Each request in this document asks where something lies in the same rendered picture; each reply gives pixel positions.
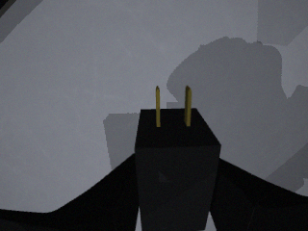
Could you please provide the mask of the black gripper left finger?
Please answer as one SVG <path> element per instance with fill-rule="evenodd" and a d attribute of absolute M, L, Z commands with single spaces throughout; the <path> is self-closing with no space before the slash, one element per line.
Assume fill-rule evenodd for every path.
<path fill-rule="evenodd" d="M 0 231 L 136 231 L 140 208 L 135 154 L 53 212 L 0 209 Z"/>

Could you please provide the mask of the black two-prong plug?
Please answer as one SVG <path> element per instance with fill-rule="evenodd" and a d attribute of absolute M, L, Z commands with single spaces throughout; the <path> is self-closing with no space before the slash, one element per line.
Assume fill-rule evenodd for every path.
<path fill-rule="evenodd" d="M 220 145 L 211 128 L 192 108 L 186 86 L 185 108 L 141 109 L 135 141 L 141 231 L 204 231 Z"/>

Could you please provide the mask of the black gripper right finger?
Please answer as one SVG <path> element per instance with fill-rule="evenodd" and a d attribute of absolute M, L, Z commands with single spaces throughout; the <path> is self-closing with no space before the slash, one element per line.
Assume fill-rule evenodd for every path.
<path fill-rule="evenodd" d="M 216 231 L 308 231 L 308 196 L 219 158 L 211 200 Z"/>

